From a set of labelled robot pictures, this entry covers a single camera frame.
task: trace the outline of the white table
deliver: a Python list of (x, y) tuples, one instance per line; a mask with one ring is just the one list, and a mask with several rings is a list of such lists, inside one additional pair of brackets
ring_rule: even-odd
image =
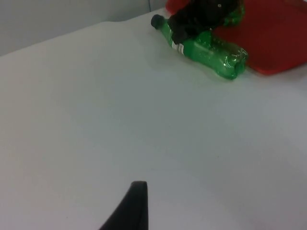
[(307, 229), (307, 66), (223, 80), (153, 14), (0, 57), (0, 229), (98, 229), (133, 180), (150, 230)]

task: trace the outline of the red plastic container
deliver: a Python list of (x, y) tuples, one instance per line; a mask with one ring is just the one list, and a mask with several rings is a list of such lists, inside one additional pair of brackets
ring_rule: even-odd
[[(189, 0), (168, 0), (176, 13)], [(304, 0), (245, 0), (246, 15), (239, 26), (214, 33), (238, 44), (249, 54), (248, 65), (271, 75), (307, 63), (307, 2)]]

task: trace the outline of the black object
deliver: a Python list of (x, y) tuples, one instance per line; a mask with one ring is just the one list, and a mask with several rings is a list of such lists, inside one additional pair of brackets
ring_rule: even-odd
[(157, 30), (164, 24), (165, 18), (159, 14), (153, 16), (151, 25)]
[(168, 24), (173, 31), (172, 39), (177, 45), (194, 38), (201, 32), (213, 30), (223, 24), (223, 19), (239, 6), (240, 0), (190, 0)]
[(100, 230), (148, 230), (148, 189), (133, 182), (119, 206)]

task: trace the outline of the green plastic bottle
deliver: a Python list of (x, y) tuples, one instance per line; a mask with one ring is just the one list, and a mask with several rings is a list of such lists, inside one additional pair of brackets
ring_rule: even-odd
[(193, 61), (200, 62), (216, 71), (226, 79), (233, 80), (243, 73), (248, 58), (247, 52), (239, 46), (223, 41), (211, 31), (205, 31), (194, 39), (188, 39), (176, 45), (167, 19), (161, 15), (152, 18), (152, 26), (162, 32), (173, 49)]

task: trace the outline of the gray wall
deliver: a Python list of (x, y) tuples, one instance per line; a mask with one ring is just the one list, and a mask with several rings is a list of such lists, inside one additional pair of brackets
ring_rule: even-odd
[[(151, 0), (152, 10), (166, 0)], [(0, 56), (102, 21), (149, 11), (148, 0), (0, 0)]]

